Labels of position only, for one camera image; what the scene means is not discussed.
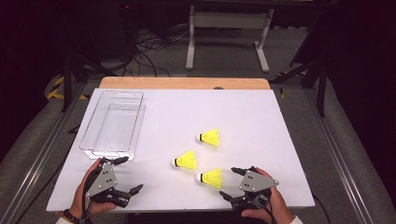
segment black cable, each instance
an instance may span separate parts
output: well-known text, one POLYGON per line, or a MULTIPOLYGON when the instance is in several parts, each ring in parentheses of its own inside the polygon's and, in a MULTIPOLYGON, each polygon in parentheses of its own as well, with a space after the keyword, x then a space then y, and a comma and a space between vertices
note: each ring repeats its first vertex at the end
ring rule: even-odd
POLYGON ((153 35, 150 38, 138 38, 138 40, 136 41, 136 45, 140 46, 142 49, 142 52, 147 52, 151 49, 153 50, 161 50, 166 48, 167 46, 169 46, 172 43, 176 43, 178 40, 180 40, 184 35, 187 34, 189 30, 187 31, 180 31, 180 32, 184 32, 182 35, 180 36, 171 36, 169 37, 168 41, 163 41, 162 39, 160 39, 159 37, 155 36, 153 37, 153 35))
POLYGON ((125 214, 124 224, 129 224, 129 214, 125 214))
POLYGON ((77 133, 80 125, 81 125, 81 124, 79 124, 78 126, 72 128, 72 129, 70 129, 67 133, 77 133))
POLYGON ((139 71, 137 72, 137 75, 139 76, 140 75, 140 63, 138 63, 137 65, 139 66, 139 71))
POLYGON ((134 76, 134 74, 132 73, 132 69, 131 70, 126 70, 128 73, 129 73, 129 75, 131 75, 131 77, 133 77, 134 76))
MULTIPOLYGON (((119 69, 123 68, 124 66, 128 65, 131 61, 132 61, 132 57, 129 57, 127 60, 125 60, 125 62, 117 64, 116 66, 113 66, 113 67, 105 68, 105 69, 110 72, 113 72, 113 71, 119 70, 119 69)), ((87 72, 91 73, 91 74, 101 74, 102 73, 101 71, 98 71, 95 68, 93 68, 93 69, 85 68, 85 70, 87 70, 87 72)))
POLYGON ((124 75, 125 75, 125 72, 126 72, 126 64, 124 65, 124 70, 122 71, 122 74, 121 74, 121 76, 123 77, 124 75))
POLYGON ((326 218, 327 218, 327 222, 328 222, 329 224, 332 224, 332 222, 330 221, 329 213, 327 212, 327 210, 326 210, 326 208, 324 207, 323 203, 320 201, 320 199, 319 199, 313 192, 311 192, 311 193, 312 193, 312 196, 314 197, 314 199, 317 200, 317 202, 320 204, 321 208, 323 209, 324 215, 325 215, 326 218))
POLYGON ((275 219, 275 217, 274 217, 274 214, 273 214, 270 210, 268 210, 267 207, 263 206, 262 208, 265 210, 265 212, 268 213, 268 215, 269 215, 270 218, 272 219, 272 224, 276 224, 276 219, 275 219))
POLYGON ((238 33, 236 33, 236 35, 232 35, 232 34, 229 34, 229 33, 225 32, 223 28, 219 28, 219 29, 216 29, 216 30, 218 32, 222 33, 222 34, 229 35, 229 36, 232 36, 232 37, 237 37, 237 36, 241 35, 241 33, 242 33, 242 29, 238 29, 238 33))
POLYGON ((154 70, 154 75, 156 77, 157 76, 157 70, 155 69, 156 67, 154 66, 154 63, 152 62, 152 60, 146 54, 144 54, 142 52, 139 52, 139 55, 143 55, 143 56, 145 56, 148 59, 148 61, 151 63, 152 69, 154 70))
POLYGON ((59 164, 59 166, 56 168, 55 172, 52 174, 52 176, 49 178, 49 180, 44 184, 44 186, 41 188, 41 190, 37 193, 37 195, 33 198, 32 201, 30 201, 30 203, 25 207, 25 209, 23 210, 23 212, 21 213, 20 217, 17 219, 17 221, 15 222, 16 224, 20 223, 20 221, 22 220, 22 218, 24 217, 24 215, 26 215, 27 211, 29 211, 29 209, 32 207, 33 203, 35 202, 35 200, 37 200, 37 198, 41 195, 41 193, 44 191, 44 189, 47 187, 47 185, 50 183, 50 181, 52 180, 53 177, 56 176, 56 174, 58 174, 59 170, 64 166, 64 162, 66 161, 67 156, 69 155, 70 149, 73 146, 73 143, 76 139, 76 134, 73 138, 72 144, 70 145, 69 149, 67 149, 67 152, 64 156, 64 158, 62 159, 61 163, 59 164))
MULTIPOLYGON (((271 203, 271 199, 270 200, 268 200, 268 203, 270 204, 270 209, 271 209, 271 211, 272 211, 272 203, 271 203)), ((276 224, 276 219, 275 219, 275 217, 274 217, 274 214, 271 212, 271 217, 272 217, 272 224, 276 224)))
POLYGON ((79 54, 75 54, 75 58, 80 60, 81 62, 88 64, 89 66, 93 67, 95 70, 103 73, 105 76, 107 77, 118 77, 118 75, 112 73, 111 71, 105 69, 104 67, 102 67, 102 65, 100 64, 96 64, 94 62, 92 62, 90 59, 83 57, 82 55, 79 54))
MULTIPOLYGON (((139 64, 139 65, 143 65, 143 66, 146 66, 146 67, 151 67, 150 65, 148 65, 148 64, 144 64, 144 63, 141 63, 141 62, 139 62, 139 61, 137 61, 137 60, 134 60, 137 64, 139 64)), ((157 67, 157 66, 155 66, 155 68, 157 68, 157 69, 160 69, 160 70, 163 70, 168 76, 169 76, 169 71, 168 70, 166 70, 166 69, 164 69, 164 68, 161 68, 161 67, 157 67)))
POLYGON ((92 177, 92 175, 93 175, 93 173, 94 173, 95 171, 93 170, 92 172, 90 172, 89 174, 88 174, 88 176, 87 176, 87 179, 85 180, 85 183, 84 183, 84 188, 82 189, 82 196, 81 196, 81 200, 82 200, 82 206, 81 206, 81 210, 82 210, 82 218, 83 219, 85 219, 86 217, 88 217, 88 213, 89 213, 89 211, 90 211, 90 207, 91 207, 91 203, 92 203, 92 201, 90 201, 90 204, 87 206, 87 207, 85 207, 85 194, 87 193, 87 184, 88 184, 88 182, 91 182, 91 177, 92 177))

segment transparent plastic bin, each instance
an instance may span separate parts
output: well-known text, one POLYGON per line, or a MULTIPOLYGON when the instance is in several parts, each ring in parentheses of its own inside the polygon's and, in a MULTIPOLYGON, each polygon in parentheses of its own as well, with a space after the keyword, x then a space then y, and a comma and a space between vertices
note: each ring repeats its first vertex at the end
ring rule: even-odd
POLYGON ((104 91, 80 148, 91 159, 134 158, 146 106, 141 91, 104 91))

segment floor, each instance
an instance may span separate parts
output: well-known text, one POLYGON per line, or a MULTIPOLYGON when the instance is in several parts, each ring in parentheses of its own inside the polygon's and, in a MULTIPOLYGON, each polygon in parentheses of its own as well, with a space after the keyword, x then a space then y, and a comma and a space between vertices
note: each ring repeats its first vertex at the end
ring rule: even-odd
MULTIPOLYGON (((260 31, 219 29, 197 32, 191 71, 185 69, 188 34, 181 29, 171 38, 173 43, 167 46, 155 43, 150 49, 144 48, 147 58, 137 56, 125 70, 113 72, 125 76, 153 77, 156 73, 158 77, 259 77, 270 80, 279 72, 291 69, 289 63, 306 34, 305 28, 276 27, 269 31, 264 44, 270 66, 267 74, 262 72, 252 47, 260 31)), ((139 41, 147 42, 150 38, 145 35, 139 41)), ((119 63, 109 60, 103 62, 103 66, 119 63)), ((58 74, 54 74, 45 94, 57 78, 58 74)), ((75 83, 75 96, 92 94, 101 78, 101 74, 91 74, 87 83, 75 83)), ((281 85, 271 86, 309 186, 319 199, 317 206, 293 208, 292 213, 304 223, 327 223, 325 210, 332 223, 396 223, 389 196, 338 104, 332 83, 327 82, 325 118, 322 118, 315 109, 317 86, 303 90, 299 85, 301 78, 293 77, 281 85)), ((19 217, 19 223, 56 222, 57 217, 46 212, 47 202, 56 185, 58 168, 74 139, 68 131, 80 124, 89 100, 76 100, 62 113, 63 103, 60 99, 49 99, 47 106, 32 120, 0 164, 1 223, 15 223, 19 217)), ((134 223, 132 217, 129 217, 130 223, 134 223)), ((94 217, 93 222, 126 223, 127 216, 103 214, 94 217)))

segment human hand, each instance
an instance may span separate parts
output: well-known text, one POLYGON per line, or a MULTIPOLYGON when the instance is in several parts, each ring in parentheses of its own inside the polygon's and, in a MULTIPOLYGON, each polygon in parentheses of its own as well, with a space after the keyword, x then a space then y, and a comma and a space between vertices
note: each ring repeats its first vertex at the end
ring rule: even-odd
MULTIPOLYGON (((84 184, 87 181, 89 174, 99 166, 100 162, 101 162, 100 158, 96 160, 96 162, 91 166, 91 168, 84 175, 81 183, 78 185, 78 188, 76 190, 75 197, 74 197, 72 206, 70 207, 69 213, 78 219, 82 218, 83 208, 84 208, 83 206, 85 206, 84 204, 82 204, 82 197, 83 197, 82 194, 83 194, 83 190, 84 190, 84 184)), ((115 208, 116 208, 116 205, 114 203, 92 202, 90 211, 89 211, 89 217, 99 215, 101 213, 104 213, 105 211, 115 209, 115 208)))
MULTIPOLYGON (((259 174, 272 178, 264 170, 258 167, 256 167, 256 170, 259 174)), ((270 202, 267 204, 266 207, 273 213, 277 224, 290 224, 293 221, 294 216, 291 214, 288 207, 286 206, 285 200, 283 199, 280 192, 276 189, 276 187, 271 187, 271 192, 272 195, 270 198, 270 202)), ((242 211, 241 216, 260 218, 266 223, 272 223, 271 217, 262 208, 245 209, 244 211, 242 211)))

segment shuttlecock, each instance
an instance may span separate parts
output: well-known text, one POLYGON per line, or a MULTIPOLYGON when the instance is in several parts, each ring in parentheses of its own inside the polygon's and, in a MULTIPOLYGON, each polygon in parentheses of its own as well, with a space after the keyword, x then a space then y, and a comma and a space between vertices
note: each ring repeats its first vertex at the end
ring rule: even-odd
POLYGON ((204 174, 198 174, 196 180, 221 189, 221 169, 217 168, 204 174))
POLYGON ((172 160, 171 165, 195 170, 197 168, 197 161, 195 159, 194 151, 190 150, 182 156, 172 160))
POLYGON ((206 142, 215 147, 219 146, 219 130, 213 129, 206 133, 197 134, 196 140, 198 142, 206 142))

